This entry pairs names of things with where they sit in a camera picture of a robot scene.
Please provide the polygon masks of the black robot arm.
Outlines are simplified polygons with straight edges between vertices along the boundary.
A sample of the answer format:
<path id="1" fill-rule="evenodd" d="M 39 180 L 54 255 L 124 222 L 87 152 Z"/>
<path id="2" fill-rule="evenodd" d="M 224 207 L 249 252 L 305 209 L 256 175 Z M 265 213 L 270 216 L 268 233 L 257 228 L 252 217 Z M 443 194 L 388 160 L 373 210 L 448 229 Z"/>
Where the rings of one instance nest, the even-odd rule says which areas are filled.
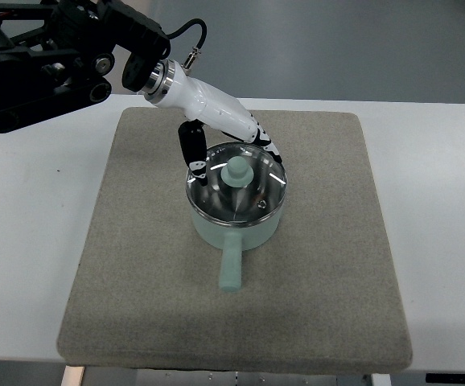
<path id="1" fill-rule="evenodd" d="M 132 91 L 171 50 L 154 20 L 121 1 L 0 3 L 0 133 L 105 101 L 116 46 L 130 52 L 122 84 Z"/>

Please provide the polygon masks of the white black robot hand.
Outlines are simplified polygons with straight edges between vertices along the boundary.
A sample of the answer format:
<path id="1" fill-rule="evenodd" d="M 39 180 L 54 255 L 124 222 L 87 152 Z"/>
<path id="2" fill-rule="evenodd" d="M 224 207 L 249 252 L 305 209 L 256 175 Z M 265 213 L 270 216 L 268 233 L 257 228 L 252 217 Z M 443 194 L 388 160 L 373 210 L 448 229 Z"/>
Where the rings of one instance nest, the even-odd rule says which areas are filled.
<path id="1" fill-rule="evenodd" d="M 237 98 L 187 76 L 179 63 L 159 62 L 144 90 L 152 105 L 180 109 L 186 117 L 178 129 L 179 144 L 188 170 L 200 185 L 208 184 L 205 125 L 237 141 L 254 144 L 268 152 L 274 161 L 282 161 L 269 135 Z"/>

